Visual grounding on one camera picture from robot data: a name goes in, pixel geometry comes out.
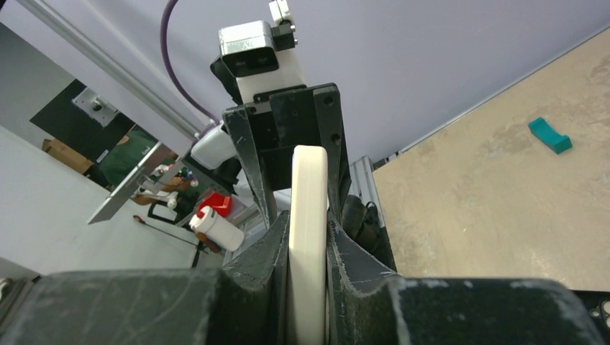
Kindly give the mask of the black phone case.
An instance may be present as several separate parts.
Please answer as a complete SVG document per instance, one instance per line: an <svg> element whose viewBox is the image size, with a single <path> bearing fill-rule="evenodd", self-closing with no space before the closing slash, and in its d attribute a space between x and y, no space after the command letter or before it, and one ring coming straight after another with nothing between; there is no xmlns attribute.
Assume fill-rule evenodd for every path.
<svg viewBox="0 0 610 345"><path fill-rule="evenodd" d="M589 312L604 341L609 343L609 292L572 290Z"/></svg>

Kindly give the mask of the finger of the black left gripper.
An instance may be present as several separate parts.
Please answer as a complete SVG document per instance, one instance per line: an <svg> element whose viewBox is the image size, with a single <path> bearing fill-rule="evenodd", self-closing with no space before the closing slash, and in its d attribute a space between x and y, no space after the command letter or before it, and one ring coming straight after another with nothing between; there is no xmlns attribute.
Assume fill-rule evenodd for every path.
<svg viewBox="0 0 610 345"><path fill-rule="evenodd" d="M341 134L333 133L328 147L328 196L332 215L341 222L342 209L351 186L346 141Z"/></svg>
<svg viewBox="0 0 610 345"><path fill-rule="evenodd" d="M255 143L247 110L244 106L230 108L223 112L222 117L265 227L269 229L277 219L276 199Z"/></svg>

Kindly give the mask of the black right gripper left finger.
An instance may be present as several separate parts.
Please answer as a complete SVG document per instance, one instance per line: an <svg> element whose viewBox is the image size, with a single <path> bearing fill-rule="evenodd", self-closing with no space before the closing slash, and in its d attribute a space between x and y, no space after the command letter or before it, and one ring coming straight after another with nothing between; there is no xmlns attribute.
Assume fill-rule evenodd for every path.
<svg viewBox="0 0 610 345"><path fill-rule="evenodd" d="M66 272L36 282L3 344L282 344L288 212L223 267Z"/></svg>

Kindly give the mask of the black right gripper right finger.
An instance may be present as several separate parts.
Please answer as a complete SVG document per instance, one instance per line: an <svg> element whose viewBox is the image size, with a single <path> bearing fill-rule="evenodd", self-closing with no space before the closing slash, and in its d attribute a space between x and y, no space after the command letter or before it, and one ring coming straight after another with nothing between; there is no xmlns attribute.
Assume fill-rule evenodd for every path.
<svg viewBox="0 0 610 345"><path fill-rule="evenodd" d="M328 218L331 344L604 344L605 324L553 280L403 277Z"/></svg>

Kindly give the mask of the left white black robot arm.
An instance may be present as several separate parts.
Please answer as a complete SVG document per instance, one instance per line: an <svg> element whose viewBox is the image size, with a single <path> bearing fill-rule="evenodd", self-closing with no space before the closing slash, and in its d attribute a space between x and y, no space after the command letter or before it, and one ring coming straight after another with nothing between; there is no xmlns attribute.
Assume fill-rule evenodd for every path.
<svg viewBox="0 0 610 345"><path fill-rule="evenodd" d="M293 152L299 145L327 153L327 197L338 219L351 185L341 95L334 83L261 93L226 109L223 123L207 132L188 159L207 170L237 158L266 226L277 218L274 192L291 187Z"/></svg>

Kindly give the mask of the white phone case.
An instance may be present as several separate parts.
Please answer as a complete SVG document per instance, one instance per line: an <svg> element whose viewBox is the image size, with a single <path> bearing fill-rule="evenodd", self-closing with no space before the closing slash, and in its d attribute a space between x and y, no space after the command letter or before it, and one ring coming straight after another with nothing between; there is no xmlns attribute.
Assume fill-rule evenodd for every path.
<svg viewBox="0 0 610 345"><path fill-rule="evenodd" d="M326 333L327 152L299 145L292 162L287 344L324 344Z"/></svg>

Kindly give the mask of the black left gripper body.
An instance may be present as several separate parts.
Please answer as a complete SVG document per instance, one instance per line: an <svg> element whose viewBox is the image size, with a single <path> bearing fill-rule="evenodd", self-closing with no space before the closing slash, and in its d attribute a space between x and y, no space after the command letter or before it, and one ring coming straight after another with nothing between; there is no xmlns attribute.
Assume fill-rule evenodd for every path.
<svg viewBox="0 0 610 345"><path fill-rule="evenodd" d="M344 138L341 95L335 83L295 88L241 106L247 110L272 190L291 187L296 146L320 146L328 156L331 134Z"/></svg>

